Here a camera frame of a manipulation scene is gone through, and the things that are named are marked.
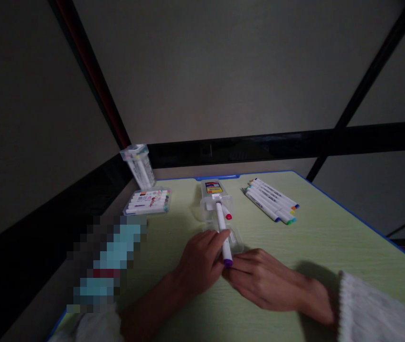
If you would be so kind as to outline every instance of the table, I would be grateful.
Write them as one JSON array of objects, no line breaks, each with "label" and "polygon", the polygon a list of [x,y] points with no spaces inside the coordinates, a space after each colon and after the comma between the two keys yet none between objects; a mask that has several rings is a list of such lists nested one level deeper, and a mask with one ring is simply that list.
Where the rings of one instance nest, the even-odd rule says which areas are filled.
[{"label": "table", "polygon": [[[255,177],[300,204],[290,226],[274,223],[241,191]],[[405,253],[293,171],[221,180],[234,198],[232,222],[247,248],[262,248],[285,265],[336,286],[345,270],[405,304]],[[148,216],[146,241],[121,286],[120,308],[152,288],[178,263],[201,231],[196,179],[160,180],[172,190],[170,211]],[[295,312],[265,311],[220,278],[160,330],[157,341],[330,341],[331,334]]]}]

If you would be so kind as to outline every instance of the hand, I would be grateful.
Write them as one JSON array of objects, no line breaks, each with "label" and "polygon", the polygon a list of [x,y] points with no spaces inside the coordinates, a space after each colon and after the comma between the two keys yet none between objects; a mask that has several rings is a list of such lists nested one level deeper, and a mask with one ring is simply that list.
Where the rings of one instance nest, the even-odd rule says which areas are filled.
[{"label": "hand", "polygon": [[300,311],[325,325],[334,324],[328,290],[262,249],[234,256],[232,267],[223,271],[223,277],[262,309]]},{"label": "hand", "polygon": [[224,264],[215,258],[230,233],[229,229],[221,233],[206,230],[188,241],[179,265],[170,274],[178,288],[195,296],[205,292],[220,278]]}]

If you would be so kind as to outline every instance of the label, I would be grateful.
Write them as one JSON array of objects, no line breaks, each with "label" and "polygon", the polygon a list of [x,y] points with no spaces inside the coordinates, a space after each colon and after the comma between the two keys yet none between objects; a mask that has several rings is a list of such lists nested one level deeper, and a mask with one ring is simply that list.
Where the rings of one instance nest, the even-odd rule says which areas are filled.
[{"label": "label", "polygon": [[223,192],[219,182],[206,182],[207,193]]},{"label": "label", "polygon": [[162,199],[162,192],[160,190],[148,193],[143,191],[139,194],[139,197],[134,202],[130,203],[130,205],[133,205],[135,208],[151,207],[160,199]]}]

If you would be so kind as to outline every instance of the marker set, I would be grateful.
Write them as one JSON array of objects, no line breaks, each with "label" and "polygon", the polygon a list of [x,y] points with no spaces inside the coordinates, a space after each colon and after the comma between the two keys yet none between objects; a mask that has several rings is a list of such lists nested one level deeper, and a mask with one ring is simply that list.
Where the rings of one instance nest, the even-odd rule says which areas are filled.
[{"label": "marker set", "polygon": [[259,178],[251,180],[248,187],[242,188],[242,192],[275,222],[282,221],[290,225],[297,220],[293,216],[294,211],[299,207],[297,202]]},{"label": "marker set", "polygon": [[123,209],[124,215],[146,215],[168,212],[170,189],[136,191]]}]

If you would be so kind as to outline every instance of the pen holder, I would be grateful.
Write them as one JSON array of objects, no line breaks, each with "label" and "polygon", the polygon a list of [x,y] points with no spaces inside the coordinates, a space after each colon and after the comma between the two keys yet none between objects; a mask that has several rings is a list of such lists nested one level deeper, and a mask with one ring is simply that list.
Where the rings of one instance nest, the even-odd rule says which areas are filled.
[{"label": "pen holder", "polygon": [[147,145],[130,145],[121,150],[120,154],[123,160],[128,163],[141,190],[149,190],[155,186],[156,180],[151,168]]}]

